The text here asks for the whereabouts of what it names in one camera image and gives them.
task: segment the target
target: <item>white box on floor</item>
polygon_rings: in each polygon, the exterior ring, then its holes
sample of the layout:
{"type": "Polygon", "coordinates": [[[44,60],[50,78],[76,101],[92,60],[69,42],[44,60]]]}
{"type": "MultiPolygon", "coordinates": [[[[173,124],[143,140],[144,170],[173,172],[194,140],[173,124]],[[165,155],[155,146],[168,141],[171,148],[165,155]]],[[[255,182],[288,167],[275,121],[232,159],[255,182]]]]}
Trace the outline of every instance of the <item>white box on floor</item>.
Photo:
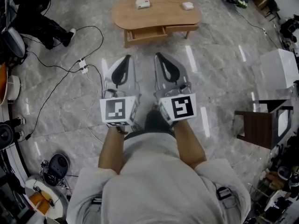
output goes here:
{"type": "Polygon", "coordinates": [[[277,49],[262,55],[260,59],[268,90],[287,89],[295,80],[299,80],[299,72],[292,52],[277,49]]]}

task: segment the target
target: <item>table leg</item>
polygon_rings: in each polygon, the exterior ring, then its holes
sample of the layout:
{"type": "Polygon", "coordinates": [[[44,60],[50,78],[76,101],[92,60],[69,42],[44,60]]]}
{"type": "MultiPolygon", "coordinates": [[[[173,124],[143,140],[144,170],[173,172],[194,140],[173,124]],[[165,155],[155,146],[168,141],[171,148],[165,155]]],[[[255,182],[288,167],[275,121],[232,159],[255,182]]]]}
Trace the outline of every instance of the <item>table leg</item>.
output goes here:
{"type": "Polygon", "coordinates": [[[185,36],[185,39],[187,39],[187,38],[188,38],[188,36],[189,36],[189,33],[190,33],[190,31],[187,31],[187,33],[186,33],[186,36],[185,36]]]}
{"type": "Polygon", "coordinates": [[[128,48],[129,44],[128,44],[128,32],[127,32],[127,30],[123,30],[123,34],[124,34],[124,40],[125,40],[125,48],[128,48]]]}

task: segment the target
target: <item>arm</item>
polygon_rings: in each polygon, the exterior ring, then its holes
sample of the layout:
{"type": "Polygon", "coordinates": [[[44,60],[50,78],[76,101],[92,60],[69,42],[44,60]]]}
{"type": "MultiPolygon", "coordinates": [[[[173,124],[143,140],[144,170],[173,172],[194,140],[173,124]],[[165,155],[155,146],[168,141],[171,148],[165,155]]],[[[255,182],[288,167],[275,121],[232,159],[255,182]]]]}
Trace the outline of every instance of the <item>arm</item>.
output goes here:
{"type": "Polygon", "coordinates": [[[187,120],[179,121],[174,126],[174,133],[177,139],[180,159],[195,168],[200,163],[206,161],[206,154],[198,142],[187,120]]]}
{"type": "Polygon", "coordinates": [[[99,158],[99,168],[112,169],[120,173],[123,158],[124,135],[119,133],[116,127],[108,130],[107,136],[99,158]]]}

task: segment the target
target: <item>gray tile floor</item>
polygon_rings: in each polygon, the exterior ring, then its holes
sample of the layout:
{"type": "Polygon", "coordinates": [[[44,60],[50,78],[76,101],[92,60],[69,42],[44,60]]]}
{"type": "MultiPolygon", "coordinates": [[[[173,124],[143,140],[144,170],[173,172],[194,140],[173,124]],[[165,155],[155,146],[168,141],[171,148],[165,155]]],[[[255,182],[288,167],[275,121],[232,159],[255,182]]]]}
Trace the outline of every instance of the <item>gray tile floor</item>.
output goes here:
{"type": "MultiPolygon", "coordinates": [[[[275,49],[274,44],[263,32],[250,26],[231,4],[221,0],[191,0],[199,7],[202,22],[199,29],[185,40],[176,33],[165,42],[123,47],[123,33],[111,19],[113,4],[119,0],[52,0],[47,16],[65,29],[87,25],[99,27],[104,35],[103,46],[89,56],[88,64],[93,64],[103,73],[117,59],[130,54],[135,60],[137,81],[142,98],[136,121],[141,126],[145,114],[154,102],[154,65],[156,52],[166,52],[186,66],[193,91],[197,96],[198,115],[190,124],[204,147],[208,158],[226,158],[244,183],[254,183],[269,159],[269,150],[235,138],[235,110],[252,110],[252,94],[255,99],[292,98],[295,108],[293,128],[298,124],[298,101],[293,89],[267,91],[261,72],[259,56],[275,49]],[[190,46],[197,72],[193,72],[186,48],[190,46]],[[204,130],[201,108],[205,107],[209,132],[204,130]]],[[[273,28],[252,2],[246,10],[238,9],[252,24],[266,28],[272,40],[279,46],[273,28]]],[[[71,67],[76,60],[85,56],[101,42],[101,35],[94,28],[77,32],[70,46],[58,46],[47,50],[41,44],[27,41],[29,50],[38,54],[46,65],[71,67]]],[[[58,68],[42,66],[33,54],[25,63],[14,70],[23,86],[14,104],[14,114],[21,113],[27,120],[25,134],[33,130],[38,112],[54,86],[65,75],[58,68]]],[[[100,90],[100,77],[90,68],[89,77],[100,90]]],[[[58,86],[43,108],[36,130],[28,141],[21,143],[25,162],[32,173],[40,171],[43,159],[49,159],[55,152],[65,152],[70,160],[70,175],[77,175],[85,166],[96,166],[102,144],[86,128],[86,117],[95,98],[95,88],[80,73],[69,74],[58,86]]],[[[104,140],[107,127],[102,124],[99,101],[96,101],[88,126],[94,134],[104,140]]],[[[71,188],[76,178],[68,177],[71,188]]]]}

